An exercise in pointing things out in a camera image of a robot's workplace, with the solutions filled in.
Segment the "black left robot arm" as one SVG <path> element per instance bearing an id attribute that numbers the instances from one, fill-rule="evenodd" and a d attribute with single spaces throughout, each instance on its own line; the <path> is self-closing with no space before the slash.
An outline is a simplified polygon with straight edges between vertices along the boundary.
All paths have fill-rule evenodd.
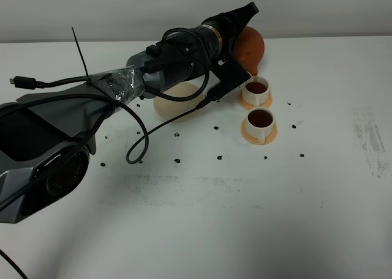
<path id="1" fill-rule="evenodd" d="M 233 56 L 254 3 L 167 30 L 126 66 L 45 83 L 16 76 L 28 94 L 1 105 L 1 221 L 18 223 L 73 191 L 96 153 L 95 134 L 135 98 L 221 99 L 250 78 Z"/>

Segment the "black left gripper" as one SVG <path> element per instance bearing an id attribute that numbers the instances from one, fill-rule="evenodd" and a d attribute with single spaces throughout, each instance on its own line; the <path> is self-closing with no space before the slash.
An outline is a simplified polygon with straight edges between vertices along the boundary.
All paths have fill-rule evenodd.
<path id="1" fill-rule="evenodd" d="M 213 64 L 233 57 L 241 31 L 259 13 L 254 2 L 209 17 L 195 28 L 167 30 L 159 42 L 159 89 L 207 76 Z"/>

